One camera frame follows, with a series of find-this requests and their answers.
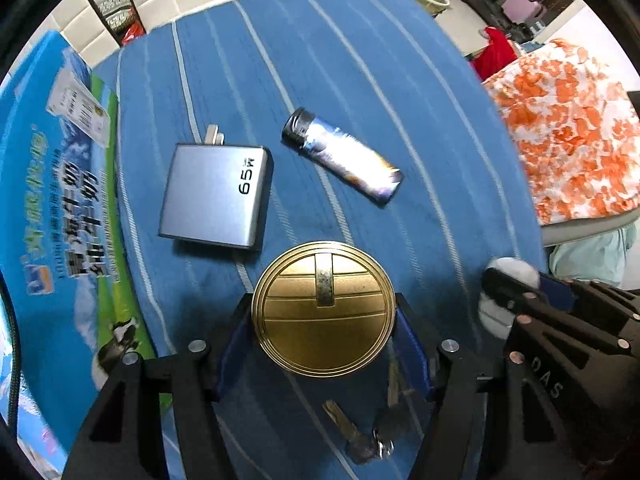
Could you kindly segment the red bag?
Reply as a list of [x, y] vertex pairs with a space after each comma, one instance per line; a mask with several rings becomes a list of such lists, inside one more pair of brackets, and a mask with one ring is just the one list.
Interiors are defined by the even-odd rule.
[[145, 35], [145, 29], [143, 25], [139, 21], [135, 21], [132, 23], [122, 36], [122, 41], [120, 44], [122, 46], [126, 46], [126, 44], [131, 44], [134, 40]]

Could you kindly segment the key bunch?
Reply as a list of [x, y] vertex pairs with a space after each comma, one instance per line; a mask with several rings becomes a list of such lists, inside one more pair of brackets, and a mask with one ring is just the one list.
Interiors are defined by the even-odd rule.
[[355, 465], [388, 460], [395, 451], [396, 442], [410, 431], [412, 416], [402, 390], [404, 383], [397, 359], [391, 358], [386, 404], [376, 413], [372, 429], [367, 434], [358, 429], [335, 401], [323, 403], [323, 411], [344, 438], [346, 455]]

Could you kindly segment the blue milk carton box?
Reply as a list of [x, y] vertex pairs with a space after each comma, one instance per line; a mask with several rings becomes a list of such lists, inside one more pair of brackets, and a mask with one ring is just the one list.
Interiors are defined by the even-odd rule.
[[1, 273], [18, 437], [55, 471], [122, 356], [168, 349], [143, 311], [130, 222], [119, 86], [46, 32], [1, 92]]

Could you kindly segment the grey 65W charger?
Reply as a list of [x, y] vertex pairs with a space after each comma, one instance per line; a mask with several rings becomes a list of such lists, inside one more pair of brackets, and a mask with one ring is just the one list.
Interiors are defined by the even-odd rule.
[[260, 145], [179, 143], [169, 166], [158, 235], [262, 249], [273, 159]]

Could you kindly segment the red cloth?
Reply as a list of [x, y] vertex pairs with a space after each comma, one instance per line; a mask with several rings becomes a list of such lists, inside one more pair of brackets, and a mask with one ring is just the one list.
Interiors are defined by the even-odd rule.
[[488, 40], [488, 45], [471, 61], [471, 65], [481, 81], [500, 72], [518, 58], [510, 40], [501, 30], [487, 26], [483, 32]]

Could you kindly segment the white earbud case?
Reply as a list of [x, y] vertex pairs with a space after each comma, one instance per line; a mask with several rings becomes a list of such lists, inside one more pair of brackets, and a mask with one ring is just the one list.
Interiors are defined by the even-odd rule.
[[478, 318], [484, 329], [492, 336], [506, 340], [516, 317], [514, 301], [524, 292], [523, 286], [532, 289], [539, 287], [539, 271], [528, 262], [514, 257], [493, 258], [488, 263], [488, 270], [506, 274], [515, 281], [513, 290], [509, 288], [510, 282], [500, 287], [500, 283], [489, 281], [488, 285], [482, 285], [478, 302]]

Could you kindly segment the teal blanket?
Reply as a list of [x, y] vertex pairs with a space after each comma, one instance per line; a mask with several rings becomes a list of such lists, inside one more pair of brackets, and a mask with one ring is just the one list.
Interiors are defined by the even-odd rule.
[[556, 245], [550, 252], [549, 270], [556, 278], [620, 287], [636, 240], [637, 227], [631, 223], [616, 231]]

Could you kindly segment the blue striped cloth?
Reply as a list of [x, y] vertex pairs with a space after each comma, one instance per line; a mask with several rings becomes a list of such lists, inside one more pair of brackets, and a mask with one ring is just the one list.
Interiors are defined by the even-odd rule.
[[[357, 247], [420, 318], [482, 356], [477, 311], [499, 257], [544, 266], [527, 178], [469, 61], [414, 0], [236, 0], [153, 30], [96, 74], [119, 99], [119, 211], [155, 349], [226, 322], [304, 243]], [[160, 232], [176, 147], [218, 126], [270, 151], [258, 252]]]

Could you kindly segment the pink suitcase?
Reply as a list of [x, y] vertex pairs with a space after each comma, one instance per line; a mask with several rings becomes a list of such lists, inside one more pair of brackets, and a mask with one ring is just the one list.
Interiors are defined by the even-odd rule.
[[504, 0], [502, 12], [513, 24], [522, 24], [541, 14], [544, 7], [537, 0]]

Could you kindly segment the orange floral cushion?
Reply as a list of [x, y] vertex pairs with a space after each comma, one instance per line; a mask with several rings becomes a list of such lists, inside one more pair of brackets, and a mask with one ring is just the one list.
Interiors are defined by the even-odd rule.
[[639, 205], [639, 117], [587, 49], [555, 38], [484, 81], [518, 150], [543, 226]]

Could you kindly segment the round gold tin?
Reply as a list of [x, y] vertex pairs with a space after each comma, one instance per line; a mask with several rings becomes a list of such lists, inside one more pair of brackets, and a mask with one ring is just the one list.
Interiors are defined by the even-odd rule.
[[370, 255], [345, 243], [297, 245], [265, 268], [252, 297], [260, 348], [300, 376], [340, 377], [369, 365], [393, 333], [392, 281]]

